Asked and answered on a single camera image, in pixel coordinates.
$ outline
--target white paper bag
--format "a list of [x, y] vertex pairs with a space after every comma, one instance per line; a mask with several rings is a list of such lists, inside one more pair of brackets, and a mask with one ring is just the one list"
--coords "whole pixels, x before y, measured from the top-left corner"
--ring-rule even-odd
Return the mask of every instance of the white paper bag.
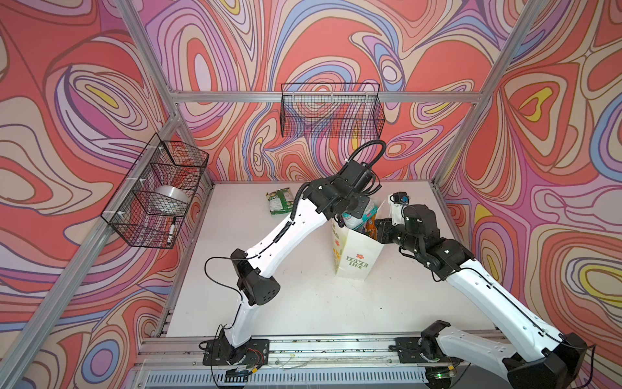
[[337, 275], [364, 280], [384, 245], [348, 227], [339, 227], [334, 220], [332, 223], [333, 257]]

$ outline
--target green snack bag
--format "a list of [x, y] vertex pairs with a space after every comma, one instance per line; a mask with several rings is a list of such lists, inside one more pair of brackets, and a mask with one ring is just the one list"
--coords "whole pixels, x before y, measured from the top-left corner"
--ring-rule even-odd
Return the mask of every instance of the green snack bag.
[[276, 192], [266, 193], [268, 204], [270, 205], [270, 213], [279, 215], [280, 213], [289, 213], [294, 205], [292, 191], [289, 188], [279, 189]]

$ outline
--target wire mesh basket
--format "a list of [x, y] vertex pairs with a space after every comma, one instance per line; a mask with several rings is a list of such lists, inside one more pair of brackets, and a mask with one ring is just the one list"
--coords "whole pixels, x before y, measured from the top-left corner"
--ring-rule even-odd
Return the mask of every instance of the wire mesh basket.
[[285, 138], [380, 139], [384, 110], [378, 83], [281, 84]]
[[130, 246], [173, 248], [208, 158], [195, 146], [160, 140], [119, 208], [104, 219]]

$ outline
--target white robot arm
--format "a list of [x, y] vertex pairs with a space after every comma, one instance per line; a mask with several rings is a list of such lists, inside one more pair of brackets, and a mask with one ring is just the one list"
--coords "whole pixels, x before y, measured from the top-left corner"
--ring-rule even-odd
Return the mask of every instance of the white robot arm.
[[[353, 160], [362, 149], [374, 144], [382, 150], [369, 164]], [[258, 310], [279, 292], [273, 274], [281, 261], [327, 220], [335, 218], [342, 223], [343, 212], [362, 215], [369, 194], [379, 189], [379, 184], [374, 187], [371, 167], [385, 148], [382, 141], [366, 143], [337, 175], [304, 184], [292, 213], [281, 224], [257, 245], [233, 252], [242, 302], [233, 324], [214, 340], [229, 363], [244, 357]], [[466, 295], [511, 342], [499, 346], [437, 321], [422, 332], [418, 348], [412, 351], [426, 360], [444, 356], [467, 360], [503, 377], [515, 389], [567, 388], [578, 374], [588, 349], [586, 343], [574, 333], [561, 334], [537, 317], [488, 274], [463, 245], [442, 238], [434, 212], [425, 205], [409, 205], [403, 192], [389, 200], [393, 218], [376, 221], [378, 240], [396, 243], [402, 255], [417, 260]]]

